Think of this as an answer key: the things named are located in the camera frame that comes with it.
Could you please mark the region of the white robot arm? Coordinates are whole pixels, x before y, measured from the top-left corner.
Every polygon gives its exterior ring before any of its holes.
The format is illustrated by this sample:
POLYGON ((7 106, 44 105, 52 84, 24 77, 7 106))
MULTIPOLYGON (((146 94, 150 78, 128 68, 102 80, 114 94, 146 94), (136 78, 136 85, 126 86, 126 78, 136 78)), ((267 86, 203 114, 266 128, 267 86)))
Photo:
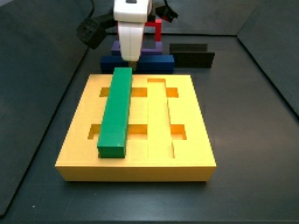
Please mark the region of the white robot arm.
POLYGON ((139 61, 146 22, 151 10, 152 0, 115 0, 114 19, 124 61, 139 61))

